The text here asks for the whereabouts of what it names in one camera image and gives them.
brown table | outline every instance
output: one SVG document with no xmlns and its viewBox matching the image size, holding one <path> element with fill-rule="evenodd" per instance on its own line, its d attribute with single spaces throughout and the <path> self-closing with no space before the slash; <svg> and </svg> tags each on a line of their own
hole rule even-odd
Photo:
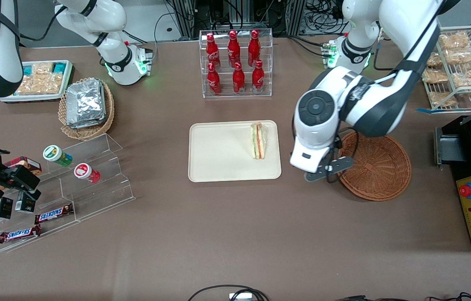
<svg viewBox="0 0 471 301">
<path fill-rule="evenodd" d="M 109 84 L 117 109 L 109 134 L 124 147 L 118 156 L 137 199 L 0 253 L 0 301 L 176 301 L 224 283 L 253 286 L 272 301 L 471 293 L 471 248 L 456 188 L 432 154 L 432 130 L 457 116 L 415 111 L 428 107 L 416 87 L 392 133 L 413 168 L 410 187 L 395 200 L 365 202 L 340 183 L 308 183 L 289 165 L 290 122 L 323 65 L 285 38 L 275 42 L 273 97 L 227 101 L 202 98 L 195 42 L 159 44 L 153 75 L 130 87 L 109 78 L 92 47 L 23 49 L 24 61 L 68 59 L 75 80 Z M 384 45 L 380 57 L 380 67 L 394 66 L 400 53 Z M 77 143 L 61 133 L 56 112 L 57 103 L 0 103 L 0 147 L 12 152 L 4 160 L 42 161 L 47 145 Z M 236 120 L 277 122 L 282 176 L 189 181 L 190 126 Z M 226 300 L 229 292 L 197 300 Z"/>
</svg>

robotic arm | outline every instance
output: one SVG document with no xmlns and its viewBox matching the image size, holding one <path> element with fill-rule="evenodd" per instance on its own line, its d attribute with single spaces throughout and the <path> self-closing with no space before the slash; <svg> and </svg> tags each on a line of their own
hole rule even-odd
<svg viewBox="0 0 471 301">
<path fill-rule="evenodd" d="M 355 22 L 354 34 L 349 33 L 342 42 L 340 53 L 350 54 L 343 58 L 340 56 L 340 66 L 319 75 L 309 91 L 300 97 L 295 109 L 296 137 L 290 162 L 308 172 L 306 179 L 311 178 L 312 181 L 346 169 L 335 170 L 334 166 L 321 164 L 321 160 L 335 147 L 341 121 L 367 137 L 380 137 L 396 128 L 404 114 L 407 99 L 438 40 L 439 29 L 435 18 L 446 5 L 446 0 L 363 0 L 355 3 L 368 13 L 365 14 L 365 21 Z M 356 12 L 354 1 L 345 1 L 345 11 L 346 15 L 364 15 Z M 369 53 L 377 38 L 376 17 L 397 44 L 404 59 L 390 76 L 375 82 L 359 75 L 359 72 L 367 58 L 363 55 L 364 51 Z M 362 44 L 356 46 L 353 41 L 361 41 Z M 380 84 L 392 77 L 394 81 L 389 87 Z"/>
<path fill-rule="evenodd" d="M 58 20 L 93 44 L 109 74 L 119 84 L 134 84 L 147 75 L 145 49 L 126 45 L 117 32 L 126 27 L 126 13 L 113 0 L 61 0 L 56 6 Z M 23 79 L 19 53 L 17 0 L 0 0 L 0 97 L 13 94 Z M 2 164 L 0 149 L 0 186 L 26 193 L 32 199 L 40 196 L 36 187 L 40 180 L 23 166 L 9 169 Z"/>
</svg>

red bottle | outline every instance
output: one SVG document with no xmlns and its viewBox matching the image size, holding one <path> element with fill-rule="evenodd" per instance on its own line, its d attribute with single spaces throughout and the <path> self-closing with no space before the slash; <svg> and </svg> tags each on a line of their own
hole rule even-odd
<svg viewBox="0 0 471 301">
<path fill-rule="evenodd" d="M 260 59 L 260 51 L 262 48 L 259 39 L 260 32 L 254 29 L 252 30 L 250 36 L 251 39 L 250 43 L 248 44 L 248 65 L 250 67 L 254 67 L 256 65 L 256 60 Z"/>
<path fill-rule="evenodd" d="M 256 68 L 252 72 L 252 91 L 254 94 L 261 94 L 263 92 L 263 78 L 265 72 L 263 72 L 263 61 L 261 59 L 256 60 Z"/>
<path fill-rule="evenodd" d="M 240 61 L 235 62 L 235 71 L 234 71 L 234 92 L 237 95 L 244 94 L 244 73 L 243 65 Z"/>
<path fill-rule="evenodd" d="M 219 47 L 215 43 L 215 37 L 213 33 L 210 32 L 207 35 L 207 46 L 205 48 L 205 52 L 207 52 L 207 59 L 210 63 L 215 65 L 215 68 L 220 68 L 220 55 L 219 55 Z"/>
<path fill-rule="evenodd" d="M 215 71 L 215 65 L 213 63 L 209 63 L 207 65 L 207 83 L 209 84 L 209 89 L 213 94 L 217 97 L 220 95 L 222 88 L 220 87 L 220 77 L 219 74 Z"/>
<path fill-rule="evenodd" d="M 235 68 L 235 63 L 241 61 L 241 46 L 237 40 L 237 31 L 230 31 L 230 42 L 228 42 L 228 58 L 230 66 Z"/>
</svg>

acrylic bottle rack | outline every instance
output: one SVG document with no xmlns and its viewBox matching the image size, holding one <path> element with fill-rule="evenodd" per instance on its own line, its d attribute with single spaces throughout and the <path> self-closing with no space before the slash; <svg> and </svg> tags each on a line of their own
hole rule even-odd
<svg viewBox="0 0 471 301">
<path fill-rule="evenodd" d="M 260 32 L 260 59 L 263 61 L 263 71 L 265 73 L 263 80 L 263 92 L 260 94 L 254 94 L 252 92 L 252 71 L 254 67 L 248 65 L 248 44 L 250 42 L 250 33 L 252 29 L 241 29 L 238 30 L 237 40 L 241 46 L 241 65 L 243 66 L 244 72 L 244 81 L 245 81 L 245 90 L 244 94 L 237 95 L 233 89 L 233 72 L 234 69 L 230 67 L 228 61 L 228 42 L 230 40 L 228 30 L 215 30 L 215 31 L 200 31 L 200 67 L 201 67 L 201 78 L 202 78 L 202 93 L 204 98 L 210 97 L 270 97 L 272 95 L 272 29 L 270 28 L 260 28 L 256 29 Z M 220 68 L 216 71 L 220 77 L 220 84 L 222 86 L 222 92 L 220 95 L 214 95 L 207 82 L 207 64 L 209 60 L 207 59 L 207 33 L 214 33 L 215 43 L 219 48 L 220 56 Z"/>
<path fill-rule="evenodd" d="M 37 187 L 42 195 L 36 201 L 35 212 L 18 212 L 13 206 L 10 219 L 0 219 L 0 234 L 33 227 L 36 214 L 49 212 L 70 203 L 73 203 L 74 213 L 41 223 L 42 234 L 38 237 L 31 236 L 24 240 L 0 244 L 0 252 L 15 250 L 134 200 L 130 181 L 122 174 L 118 157 L 115 155 L 115 152 L 121 149 L 122 147 L 107 134 L 63 148 L 65 153 L 72 156 L 72 164 L 63 168 L 48 162 L 48 172 L 40 176 L 41 182 Z M 87 163 L 92 169 L 99 171 L 100 180 L 91 184 L 75 177 L 73 170 L 79 163 Z M 4 196 L 16 202 L 18 192 L 8 190 Z"/>
</svg>

brown wicker basket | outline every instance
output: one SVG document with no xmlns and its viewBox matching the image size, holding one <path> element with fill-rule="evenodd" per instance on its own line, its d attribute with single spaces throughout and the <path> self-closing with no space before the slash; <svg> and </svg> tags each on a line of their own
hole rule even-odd
<svg viewBox="0 0 471 301">
<path fill-rule="evenodd" d="M 79 82 L 84 82 L 88 78 L 81 79 Z M 79 140 L 88 140 L 94 138 L 103 133 L 106 133 L 111 125 L 113 124 L 113 119 L 115 118 L 115 101 L 113 100 L 113 94 L 109 90 L 109 87 L 104 82 L 103 83 L 104 92 L 105 92 L 105 111 L 107 112 L 107 121 L 104 124 L 90 126 L 88 128 L 79 128 L 74 130 L 66 125 L 66 93 L 61 97 L 59 101 L 59 121 L 64 125 L 61 127 L 63 133 L 68 137 Z"/>
<path fill-rule="evenodd" d="M 363 199 L 381 202 L 396 198 L 406 190 L 412 177 L 407 153 L 395 139 L 384 136 L 368 138 L 359 135 L 354 166 L 345 171 L 341 182 Z M 352 156 L 356 133 L 343 138 L 341 156 Z"/>
</svg>

